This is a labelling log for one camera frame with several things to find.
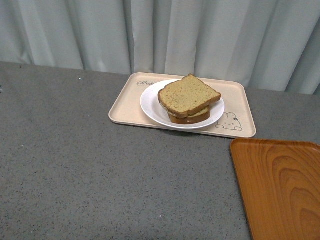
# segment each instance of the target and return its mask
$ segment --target sandwich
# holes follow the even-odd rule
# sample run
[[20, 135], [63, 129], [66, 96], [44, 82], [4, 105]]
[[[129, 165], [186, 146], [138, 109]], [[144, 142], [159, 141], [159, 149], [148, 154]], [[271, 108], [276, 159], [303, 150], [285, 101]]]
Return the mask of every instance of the sandwich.
[[158, 92], [160, 105], [172, 123], [195, 124], [210, 117], [210, 105], [221, 99], [221, 93], [192, 74], [169, 83]]

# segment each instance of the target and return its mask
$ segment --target orange tray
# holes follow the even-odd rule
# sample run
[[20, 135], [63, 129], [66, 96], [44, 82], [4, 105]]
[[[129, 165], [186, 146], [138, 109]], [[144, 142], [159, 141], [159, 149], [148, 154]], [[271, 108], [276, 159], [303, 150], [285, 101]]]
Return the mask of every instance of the orange tray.
[[320, 239], [320, 145], [235, 139], [230, 150], [254, 240]]
[[161, 125], [150, 119], [142, 110], [140, 98], [150, 85], [183, 76], [134, 73], [130, 76], [121, 93], [109, 111], [109, 118], [117, 124], [155, 129], [170, 129], [204, 135], [229, 138], [251, 138], [257, 130], [249, 107], [244, 87], [236, 82], [200, 78], [207, 85], [222, 94], [225, 113], [214, 124], [199, 129], [175, 129]]

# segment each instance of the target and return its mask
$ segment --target beige tray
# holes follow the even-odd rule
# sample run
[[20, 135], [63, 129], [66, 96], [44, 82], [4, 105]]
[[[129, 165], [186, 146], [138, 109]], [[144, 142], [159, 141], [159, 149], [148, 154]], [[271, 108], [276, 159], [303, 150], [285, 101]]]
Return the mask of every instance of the beige tray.
[[245, 89], [241, 84], [232, 81], [199, 78], [220, 92], [225, 104], [223, 116], [210, 126], [184, 130], [170, 128], [150, 119], [140, 105], [140, 98], [144, 90], [152, 84], [164, 80], [182, 78], [183, 76], [154, 73], [139, 72], [132, 74], [113, 104], [109, 112], [109, 118], [117, 124], [170, 129], [228, 138], [251, 138], [256, 134], [257, 130]]

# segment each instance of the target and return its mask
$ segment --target cartoon rabbit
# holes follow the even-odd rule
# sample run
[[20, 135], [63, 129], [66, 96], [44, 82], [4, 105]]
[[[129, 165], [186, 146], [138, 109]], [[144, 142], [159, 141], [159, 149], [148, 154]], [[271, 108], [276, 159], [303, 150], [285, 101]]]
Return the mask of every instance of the cartoon rabbit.
[[224, 112], [222, 117], [217, 121], [217, 125], [215, 127], [218, 129], [243, 130], [241, 123], [233, 112]]

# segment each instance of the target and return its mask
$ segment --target gray countertop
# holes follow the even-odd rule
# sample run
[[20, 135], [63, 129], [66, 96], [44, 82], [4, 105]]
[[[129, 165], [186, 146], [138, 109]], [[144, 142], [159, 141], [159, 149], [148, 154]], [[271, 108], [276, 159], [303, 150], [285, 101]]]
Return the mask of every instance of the gray countertop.
[[[111, 122], [128, 78], [0, 62], [0, 239], [251, 238], [232, 139]], [[320, 144], [320, 97], [246, 94], [255, 138]]]

